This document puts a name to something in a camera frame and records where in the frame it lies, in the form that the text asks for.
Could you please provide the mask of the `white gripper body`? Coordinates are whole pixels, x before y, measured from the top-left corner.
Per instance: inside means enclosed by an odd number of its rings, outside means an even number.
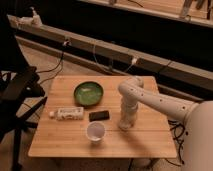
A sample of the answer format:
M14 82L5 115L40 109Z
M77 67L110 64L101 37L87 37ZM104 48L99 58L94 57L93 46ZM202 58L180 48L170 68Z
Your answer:
M134 126L137 119L137 112L136 111L121 111L121 118L118 122L118 126L122 130L128 130Z

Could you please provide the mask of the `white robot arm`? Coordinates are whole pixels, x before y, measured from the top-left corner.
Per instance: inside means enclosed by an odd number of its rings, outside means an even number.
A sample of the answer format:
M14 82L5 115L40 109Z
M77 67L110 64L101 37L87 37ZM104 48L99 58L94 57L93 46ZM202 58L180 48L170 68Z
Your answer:
M140 77L121 82L122 130L131 128L136 121L138 103L181 122L186 128L181 171L213 171L213 100L201 103L184 100L143 88Z

